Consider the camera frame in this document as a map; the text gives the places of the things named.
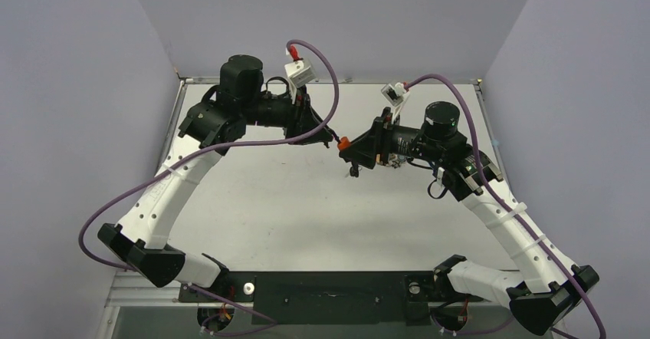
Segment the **orange black padlock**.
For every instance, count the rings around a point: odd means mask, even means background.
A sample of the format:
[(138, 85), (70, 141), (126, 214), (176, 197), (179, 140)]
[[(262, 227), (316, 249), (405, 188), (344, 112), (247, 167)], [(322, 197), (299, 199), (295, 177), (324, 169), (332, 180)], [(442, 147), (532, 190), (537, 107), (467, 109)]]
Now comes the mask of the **orange black padlock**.
[(350, 146), (351, 146), (351, 142), (348, 139), (348, 137), (339, 138), (339, 141), (337, 143), (337, 149), (339, 151), (344, 151), (345, 149), (349, 148)]

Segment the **black key bunch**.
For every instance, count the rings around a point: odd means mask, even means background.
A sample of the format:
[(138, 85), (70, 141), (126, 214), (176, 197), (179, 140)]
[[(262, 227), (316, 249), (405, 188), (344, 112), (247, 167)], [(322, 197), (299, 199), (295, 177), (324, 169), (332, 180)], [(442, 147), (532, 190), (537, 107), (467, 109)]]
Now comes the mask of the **black key bunch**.
[(352, 178), (358, 178), (359, 172), (360, 172), (359, 165), (357, 163), (351, 163), (348, 175)]

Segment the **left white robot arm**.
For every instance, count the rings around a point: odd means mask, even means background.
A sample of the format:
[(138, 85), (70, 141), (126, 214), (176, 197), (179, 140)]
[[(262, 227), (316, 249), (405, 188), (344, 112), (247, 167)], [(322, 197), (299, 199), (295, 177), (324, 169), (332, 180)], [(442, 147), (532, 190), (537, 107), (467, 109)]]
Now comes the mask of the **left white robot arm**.
[(281, 128), (293, 145), (328, 146), (334, 140), (307, 93), (307, 84), (315, 78), (313, 65), (292, 54), (284, 69), (286, 76), (280, 81), (286, 91), (272, 94), (259, 59), (244, 54), (230, 57), (222, 65), (219, 83), (180, 122), (153, 184), (117, 223), (100, 227), (100, 241), (156, 287), (172, 281), (198, 285), (211, 301), (228, 293), (229, 281), (223, 275), (227, 268), (221, 262), (169, 244), (180, 212), (209, 170), (227, 154), (227, 143), (240, 140), (249, 126)]

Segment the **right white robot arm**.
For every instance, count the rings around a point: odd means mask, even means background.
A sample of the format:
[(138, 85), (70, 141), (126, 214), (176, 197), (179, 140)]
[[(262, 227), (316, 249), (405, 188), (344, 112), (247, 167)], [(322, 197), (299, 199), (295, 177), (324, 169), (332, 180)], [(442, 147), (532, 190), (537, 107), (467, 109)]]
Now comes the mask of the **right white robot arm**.
[(454, 255), (435, 268), (434, 292), (500, 304), (530, 333), (543, 335), (581, 302), (599, 276), (567, 258), (539, 230), (498, 167), (458, 130), (460, 114), (454, 104), (434, 102), (416, 129), (393, 123), (386, 108), (365, 133), (340, 141), (340, 157), (368, 169), (393, 155), (427, 162), (442, 189), (479, 218), (516, 265), (507, 272)]

